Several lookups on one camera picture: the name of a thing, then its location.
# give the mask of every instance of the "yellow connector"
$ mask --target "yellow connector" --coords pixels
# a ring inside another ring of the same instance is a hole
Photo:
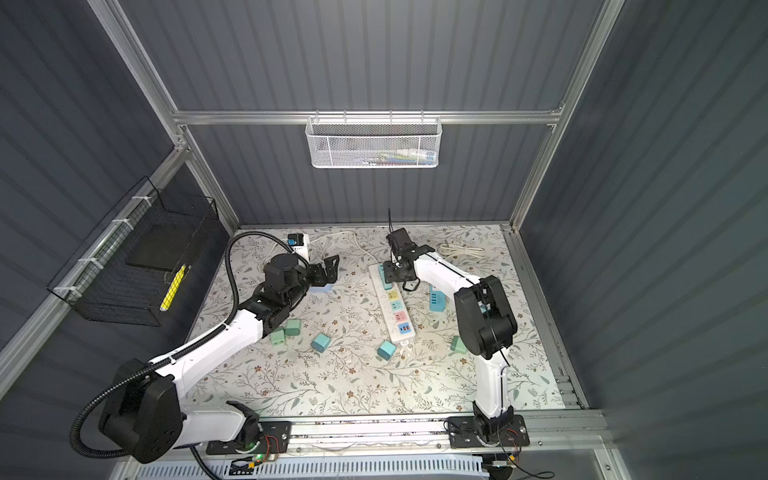
[[[182,265],[179,271],[176,272],[174,281],[170,283],[170,286],[168,287],[168,293],[165,294],[165,298],[163,298],[163,303],[160,304],[161,312],[167,312],[168,309],[170,308],[170,304],[174,301],[176,292],[177,290],[179,290],[179,285],[181,285],[181,280],[184,279],[184,274],[186,272],[187,272],[186,265]]]

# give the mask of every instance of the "striped gray wall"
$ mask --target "striped gray wall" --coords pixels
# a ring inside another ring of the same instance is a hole
[[[557,107],[600,0],[122,2],[182,110]]]
[[[87,2],[0,2],[0,346],[172,147]]]
[[[164,191],[201,194],[185,166]],[[76,313],[65,317],[0,402],[0,477],[104,480],[109,476],[114,460],[84,458],[69,447],[71,422],[112,383],[121,364],[133,358],[146,361],[184,342],[229,235],[219,223],[208,238],[205,254],[195,263],[198,274],[184,278],[185,290],[179,291],[181,296],[160,327],[89,322]],[[83,439],[93,448],[114,449],[97,430],[100,412],[97,409],[86,422]]]
[[[437,168],[319,169],[302,126],[190,127],[242,224],[509,222],[546,125],[445,126]]]
[[[633,478],[762,478],[768,4],[630,1],[522,233]]]

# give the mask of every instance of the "floral pattern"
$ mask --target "floral pattern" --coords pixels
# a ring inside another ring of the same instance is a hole
[[[388,257],[385,227],[353,229],[360,246],[376,258]],[[295,229],[268,230],[285,238]],[[328,293],[310,293],[293,312],[302,320],[301,334],[283,345],[269,339],[256,342],[230,357],[187,394],[186,402],[206,404],[238,400],[267,417],[295,415],[355,415],[378,413],[461,412],[472,409],[475,364],[471,354],[450,350],[458,335],[452,299],[445,312],[429,311],[429,286],[403,292],[416,338],[398,346],[386,362],[376,355],[389,339],[368,265],[350,233],[320,238],[338,229],[301,230],[314,240],[313,262],[340,255],[339,280]],[[564,407],[515,268],[498,225],[409,227],[418,244],[437,247],[457,243],[485,249],[485,259],[467,256],[447,260],[478,276],[496,275],[504,285],[518,333],[510,348],[508,384],[515,409]],[[263,266],[277,254],[260,237],[245,237],[232,248],[232,266],[240,298],[248,297],[263,280]],[[230,311],[231,294],[223,266],[210,289],[193,335],[220,322]],[[331,338],[324,353],[310,343],[319,333]]]

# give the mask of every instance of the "table surface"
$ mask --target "table surface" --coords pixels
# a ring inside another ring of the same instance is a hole
[[[265,230],[279,238],[301,231],[310,241],[339,231],[355,232],[358,243],[377,259],[386,260],[385,227],[345,229],[303,228]],[[478,276],[496,275],[517,316],[508,359],[509,395],[519,410],[562,409],[562,398],[538,332],[531,318],[499,225],[407,227],[417,244],[437,248],[457,243],[485,249],[483,260],[467,256],[447,260]],[[263,266],[280,253],[269,240],[246,237],[232,248],[232,266],[240,298],[247,298],[263,280]],[[301,334],[273,346],[268,338],[242,349],[199,381],[185,402],[220,404],[234,399],[262,416],[355,415],[379,413],[462,412],[472,410],[475,364],[471,354],[450,350],[458,335],[452,299],[445,312],[429,311],[429,285],[422,284],[404,300],[416,338],[399,346],[384,361],[376,355],[389,339],[373,290],[368,265],[351,233],[320,238],[310,244],[313,263],[340,255],[339,280],[328,293],[310,293],[291,318],[302,320]],[[223,265],[214,279],[193,328],[198,335],[226,318],[231,292]],[[319,333],[331,338],[320,354],[310,343]]]

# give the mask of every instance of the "black wire basket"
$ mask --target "black wire basket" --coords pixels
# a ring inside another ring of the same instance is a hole
[[[95,253],[77,260],[71,285],[51,282],[48,290],[88,320],[160,326],[175,304],[187,300],[185,286],[210,282],[197,278],[210,272],[196,262],[220,250],[216,204],[152,190],[113,222],[116,228]]]

